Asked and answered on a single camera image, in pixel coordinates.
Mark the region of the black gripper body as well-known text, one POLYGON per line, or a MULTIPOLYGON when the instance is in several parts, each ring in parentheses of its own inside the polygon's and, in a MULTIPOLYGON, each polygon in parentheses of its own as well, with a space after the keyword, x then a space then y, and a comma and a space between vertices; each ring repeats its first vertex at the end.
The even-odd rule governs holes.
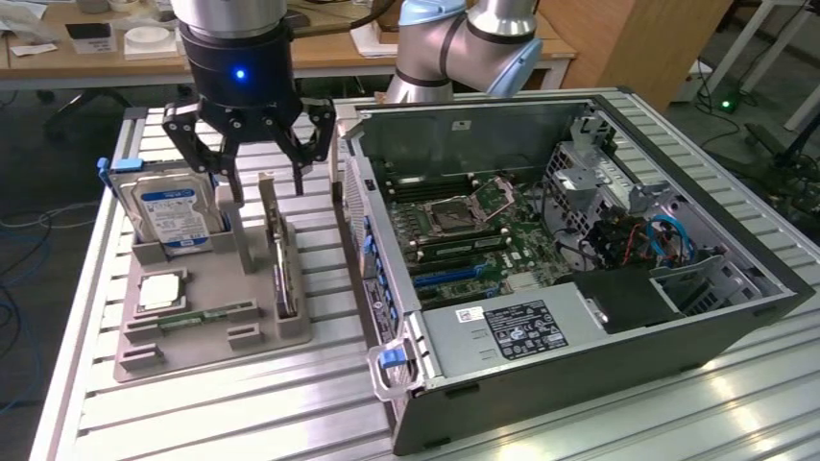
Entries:
POLYGON ((207 36, 183 24, 180 36, 196 88, 200 119, 240 143, 273 141, 303 112, 295 87, 292 30, 281 22, 253 37, 207 36))

